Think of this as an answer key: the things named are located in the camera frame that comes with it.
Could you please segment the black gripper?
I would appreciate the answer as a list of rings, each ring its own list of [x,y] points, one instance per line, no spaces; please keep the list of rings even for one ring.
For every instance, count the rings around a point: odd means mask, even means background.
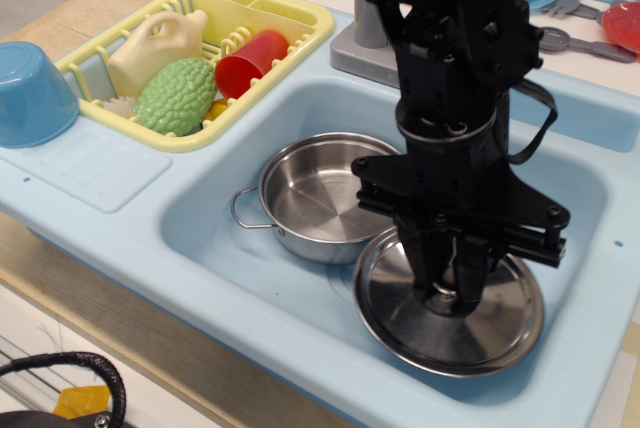
[[[569,211],[512,170],[531,158],[552,122],[515,154],[508,120],[495,117],[457,135],[407,131],[406,154],[352,163],[360,207],[393,220],[418,287],[455,290],[460,304],[478,304],[507,254],[560,264]]]

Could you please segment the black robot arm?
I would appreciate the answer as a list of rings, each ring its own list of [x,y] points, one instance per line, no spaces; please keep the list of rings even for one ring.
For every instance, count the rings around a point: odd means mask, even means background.
[[[558,115],[528,79],[543,32],[521,0],[368,0],[394,51],[402,155],[356,160],[362,208],[394,221],[426,297],[450,289],[476,305],[487,275],[510,253],[557,266],[569,213],[521,182],[512,166],[540,145],[508,150],[512,91]]]

